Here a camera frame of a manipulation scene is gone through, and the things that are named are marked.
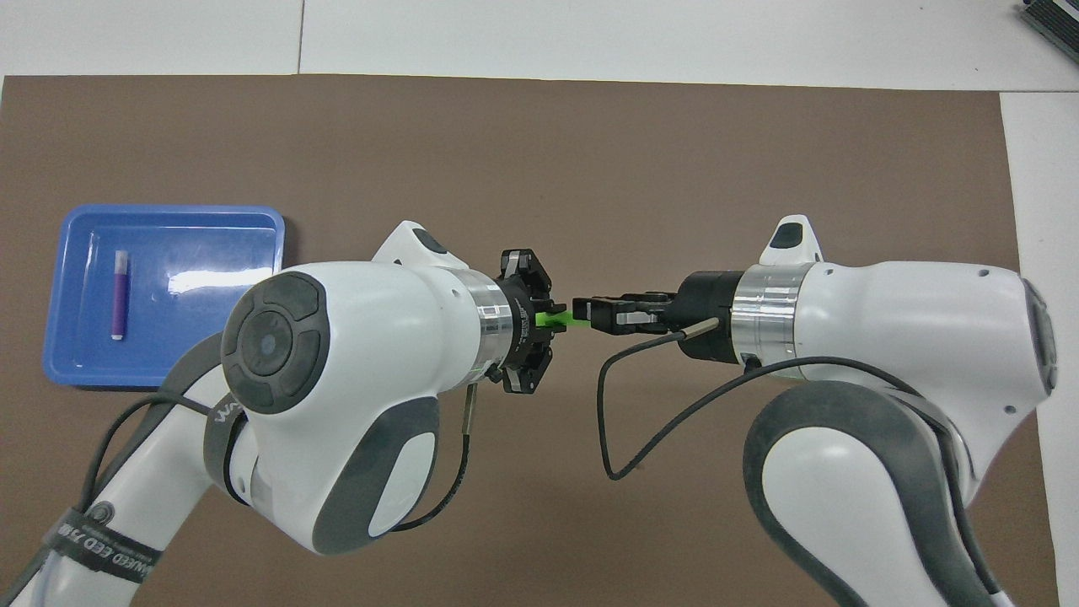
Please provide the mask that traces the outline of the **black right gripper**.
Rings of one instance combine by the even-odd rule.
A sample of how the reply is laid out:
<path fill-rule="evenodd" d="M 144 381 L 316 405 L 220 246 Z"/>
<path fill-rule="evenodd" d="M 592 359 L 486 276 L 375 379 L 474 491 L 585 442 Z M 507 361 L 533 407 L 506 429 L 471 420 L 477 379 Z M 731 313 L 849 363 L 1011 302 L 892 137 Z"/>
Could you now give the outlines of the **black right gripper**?
<path fill-rule="evenodd" d="M 674 333 L 689 325 L 714 318 L 718 319 L 718 328 L 682 341 L 679 349 L 694 360 L 738 363 L 738 354 L 733 348 L 730 311 L 743 274 L 743 271 L 698 271 L 679 284 L 675 293 L 623 293 L 622 299 L 632 301 L 633 311 L 657 318 L 650 323 L 636 325 L 631 328 L 632 333 Z"/>

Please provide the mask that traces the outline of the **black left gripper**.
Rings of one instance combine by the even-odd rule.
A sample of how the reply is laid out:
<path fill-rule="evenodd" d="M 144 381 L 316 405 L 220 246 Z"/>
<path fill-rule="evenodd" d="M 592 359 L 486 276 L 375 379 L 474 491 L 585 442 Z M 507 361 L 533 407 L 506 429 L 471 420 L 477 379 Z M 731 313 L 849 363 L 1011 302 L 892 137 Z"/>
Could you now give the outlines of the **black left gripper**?
<path fill-rule="evenodd" d="M 565 303 L 556 303 L 552 281 L 540 258 L 531 249 L 503 250 L 500 260 L 498 288 L 507 298 L 513 319 L 513 337 L 506 360 L 491 365 L 491 376 L 502 376 L 502 388 L 510 395 L 532 395 L 540 387 L 554 360 L 551 342 L 559 333 L 555 327 L 535 325 L 536 314 L 562 314 Z M 590 296 L 572 300 L 573 318 L 590 318 L 595 330 L 612 336 L 633 333 L 628 322 L 631 300 Z"/>

